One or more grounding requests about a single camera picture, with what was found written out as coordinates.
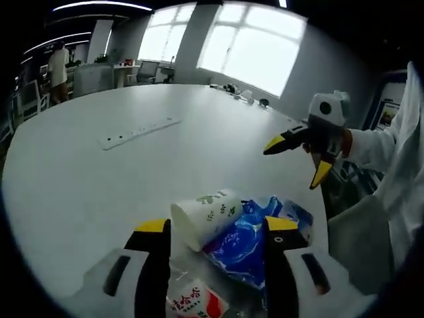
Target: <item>person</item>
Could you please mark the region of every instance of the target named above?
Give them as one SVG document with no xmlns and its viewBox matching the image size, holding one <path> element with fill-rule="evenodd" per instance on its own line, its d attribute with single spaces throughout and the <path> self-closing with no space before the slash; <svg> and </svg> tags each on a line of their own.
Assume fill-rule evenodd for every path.
<svg viewBox="0 0 424 318">
<path fill-rule="evenodd" d="M 48 61 L 48 72 L 50 76 L 51 98 L 55 104 L 68 100 L 68 87 L 66 80 L 66 64 L 69 62 L 69 52 L 63 42 L 54 46 L 54 52 Z"/>
<path fill-rule="evenodd" d="M 303 145 L 309 152 L 310 147 Z M 346 129 L 342 157 L 384 172 L 374 193 L 388 216 L 394 267 L 404 261 L 424 216 L 424 94 L 412 62 L 399 112 L 383 131 Z"/>
</svg>

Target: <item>snack package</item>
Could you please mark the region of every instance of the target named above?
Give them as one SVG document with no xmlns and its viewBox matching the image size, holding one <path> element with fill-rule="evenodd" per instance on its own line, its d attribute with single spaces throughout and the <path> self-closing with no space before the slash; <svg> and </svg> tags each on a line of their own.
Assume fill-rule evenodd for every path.
<svg viewBox="0 0 424 318">
<path fill-rule="evenodd" d="M 177 318 L 221 318 L 229 304 L 196 279 L 167 297 Z"/>
<path fill-rule="evenodd" d="M 262 260 L 263 229 L 265 216 L 288 218 L 297 223 L 298 229 L 309 242 L 313 217 L 290 200 L 279 201 L 276 196 L 268 205 L 243 201 L 243 214 L 223 234 L 203 249 L 207 257 L 229 277 L 246 283 L 262 294 L 266 308 L 264 264 Z"/>
<path fill-rule="evenodd" d="M 221 318 L 230 308 L 199 278 L 173 265 L 166 301 L 167 317 L 176 318 Z"/>
</svg>

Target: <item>ceiling light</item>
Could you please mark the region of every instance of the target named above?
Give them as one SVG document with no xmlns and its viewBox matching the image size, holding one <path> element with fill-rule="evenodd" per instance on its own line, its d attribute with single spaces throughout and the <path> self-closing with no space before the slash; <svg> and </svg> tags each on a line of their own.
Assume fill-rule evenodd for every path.
<svg viewBox="0 0 424 318">
<path fill-rule="evenodd" d="M 80 18 L 90 18 L 90 17 L 91 18 L 93 18 L 93 17 L 108 17 L 109 18 L 110 17 L 110 18 L 129 19 L 129 17 L 126 17 L 124 15 L 107 15 L 107 14 L 96 13 L 96 14 L 92 14 L 92 15 L 76 15 L 74 17 L 68 17 L 68 18 L 53 20 L 53 21 L 46 23 L 46 25 L 53 25 L 55 23 L 60 23 L 60 22 L 68 21 L 68 20 L 74 20 L 74 19 L 80 19 Z"/>
<path fill-rule="evenodd" d="M 70 38 L 71 36 L 85 35 L 85 34 L 91 34 L 91 32 L 75 33 L 75 34 L 70 34 L 70 35 L 61 36 L 60 38 L 54 38 L 54 39 L 49 40 L 49 41 L 46 41 L 46 42 L 44 42 L 44 43 L 42 43 L 42 44 L 36 45 L 36 46 L 34 46 L 33 48 L 30 48 L 30 49 L 29 49 L 29 50 L 27 50 L 24 54 L 26 54 L 26 53 L 28 53 L 28 52 L 30 52 L 30 51 L 32 51 L 32 50 L 34 50 L 34 49 L 36 49 L 36 48 L 39 48 L 40 46 L 43 46 L 43 45 L 45 45 L 45 44 L 49 44 L 49 43 L 54 42 L 54 41 L 57 41 L 57 40 L 61 40 L 61 39 L 63 39 L 63 38 Z"/>
<path fill-rule="evenodd" d="M 105 47 L 105 55 L 107 53 L 107 47 L 109 46 L 109 40 L 111 39 L 112 30 L 109 31 L 109 36 L 107 37 L 106 47 Z"/>
<path fill-rule="evenodd" d="M 89 41 L 89 40 L 85 40 L 85 41 L 77 41 L 77 42 L 66 43 L 65 45 L 73 45 L 73 44 L 86 43 L 86 42 L 90 42 L 90 41 Z"/>
<path fill-rule="evenodd" d="M 32 58 L 32 56 L 30 58 L 27 58 L 25 61 L 22 61 L 21 65 L 24 64 L 25 62 L 28 62 L 31 58 Z"/>
<path fill-rule="evenodd" d="M 66 9 L 66 8 L 72 8 L 72 7 L 79 7 L 80 5 L 122 5 L 124 7 L 132 7 L 136 9 L 142 9 L 151 11 L 151 8 L 143 7 L 142 5 L 133 5 L 132 3 L 124 3 L 124 2 L 118 2 L 118 1 L 82 1 L 82 2 L 75 2 L 70 3 L 69 5 L 62 5 L 60 7 L 57 7 L 53 9 L 52 11 L 57 11 L 60 9 Z"/>
</svg>

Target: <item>small object on table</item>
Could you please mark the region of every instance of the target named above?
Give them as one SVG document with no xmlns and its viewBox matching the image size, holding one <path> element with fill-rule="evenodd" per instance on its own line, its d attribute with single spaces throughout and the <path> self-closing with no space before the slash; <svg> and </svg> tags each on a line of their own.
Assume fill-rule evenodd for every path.
<svg viewBox="0 0 424 318">
<path fill-rule="evenodd" d="M 270 101 L 267 100 L 266 98 L 259 99 L 259 105 L 260 106 L 263 106 L 263 107 L 266 108 L 267 106 L 269 106 L 269 104 L 270 104 Z"/>
<path fill-rule="evenodd" d="M 223 88 L 224 88 L 225 91 L 228 91 L 229 93 L 233 93 L 233 94 L 239 94 L 240 93 L 239 89 L 234 84 L 224 85 Z"/>
<path fill-rule="evenodd" d="M 134 60 L 132 58 L 126 58 L 124 61 L 124 66 L 133 66 Z"/>
<path fill-rule="evenodd" d="M 170 117 L 163 118 L 148 125 L 133 127 L 131 130 L 123 130 L 122 132 L 115 135 L 108 134 L 107 136 L 100 138 L 99 143 L 103 150 L 110 150 L 139 136 L 144 136 L 153 133 L 154 131 L 159 131 L 170 126 L 174 126 L 180 122 L 181 120 L 179 119 L 173 119 Z"/>
<path fill-rule="evenodd" d="M 166 300 L 172 313 L 181 318 L 220 318 L 229 309 L 229 304 L 199 279 L 168 293 Z"/>
<path fill-rule="evenodd" d="M 248 89 L 246 89 L 245 91 L 243 91 L 241 93 L 241 97 L 244 97 L 245 99 L 249 99 L 252 97 L 252 91 L 249 91 Z"/>
</svg>

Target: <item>chair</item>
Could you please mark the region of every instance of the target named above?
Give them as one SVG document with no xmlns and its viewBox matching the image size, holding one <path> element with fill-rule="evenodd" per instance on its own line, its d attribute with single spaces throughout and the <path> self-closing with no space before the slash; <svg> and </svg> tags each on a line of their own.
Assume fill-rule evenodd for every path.
<svg viewBox="0 0 424 318">
<path fill-rule="evenodd" d="M 143 61 L 137 74 L 127 75 L 129 86 L 155 84 L 159 62 Z"/>
<path fill-rule="evenodd" d="M 113 89 L 113 65 L 94 63 L 78 66 L 74 75 L 72 98 Z"/>
<path fill-rule="evenodd" d="M 50 104 L 50 94 L 40 98 L 36 80 L 22 87 L 14 98 L 16 99 L 13 103 L 17 104 L 18 115 L 22 115 L 24 121 L 46 110 Z"/>
<path fill-rule="evenodd" d="M 329 220 L 329 254 L 348 271 L 350 282 L 368 295 L 393 274 L 388 218 L 381 201 L 369 195 Z"/>
</svg>

